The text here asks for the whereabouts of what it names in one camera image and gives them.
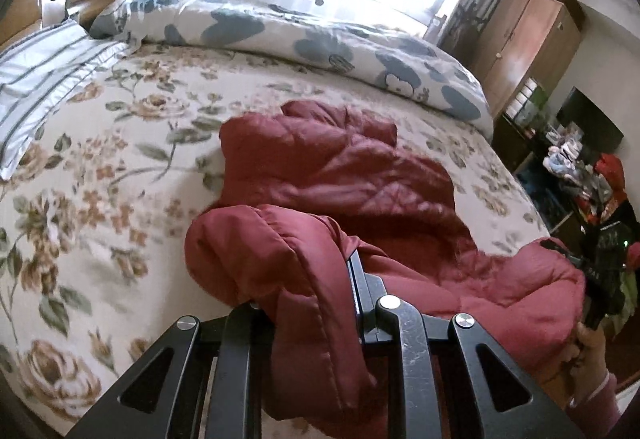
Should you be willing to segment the right hand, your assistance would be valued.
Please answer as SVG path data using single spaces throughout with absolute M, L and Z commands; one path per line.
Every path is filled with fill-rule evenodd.
M 564 348 L 535 378 L 562 410 L 586 401 L 608 380 L 602 329 L 578 322 Z

